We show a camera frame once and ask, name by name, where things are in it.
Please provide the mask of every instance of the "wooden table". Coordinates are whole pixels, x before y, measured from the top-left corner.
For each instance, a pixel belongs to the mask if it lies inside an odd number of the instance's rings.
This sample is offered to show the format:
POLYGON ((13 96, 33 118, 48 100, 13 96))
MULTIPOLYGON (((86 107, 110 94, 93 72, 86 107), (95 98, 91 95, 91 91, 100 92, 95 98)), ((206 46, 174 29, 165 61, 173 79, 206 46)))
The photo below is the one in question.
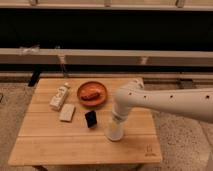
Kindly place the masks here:
POLYGON ((131 78, 69 78, 40 79, 15 146, 9 159, 12 166, 122 164, 161 162, 162 155, 150 110, 134 108, 124 123, 125 136, 119 142, 105 137, 111 117, 113 94, 117 87, 131 78), (85 108, 78 103, 78 87, 90 80, 103 83, 108 89, 108 100, 96 108, 85 108), (60 122, 59 112, 49 102, 57 88, 68 82, 70 93, 65 103, 72 103, 76 111, 72 122, 60 122), (98 125, 87 128, 84 114, 96 110, 98 125))

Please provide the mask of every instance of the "orange bowl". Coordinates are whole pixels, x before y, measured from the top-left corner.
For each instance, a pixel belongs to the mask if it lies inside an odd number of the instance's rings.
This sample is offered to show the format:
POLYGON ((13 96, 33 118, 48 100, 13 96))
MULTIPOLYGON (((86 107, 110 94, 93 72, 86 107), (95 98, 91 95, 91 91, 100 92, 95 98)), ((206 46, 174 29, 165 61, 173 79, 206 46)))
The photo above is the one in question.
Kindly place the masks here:
POLYGON ((92 107, 103 104, 107 99, 106 87, 97 81, 89 81, 82 84, 77 91, 79 102, 92 107))

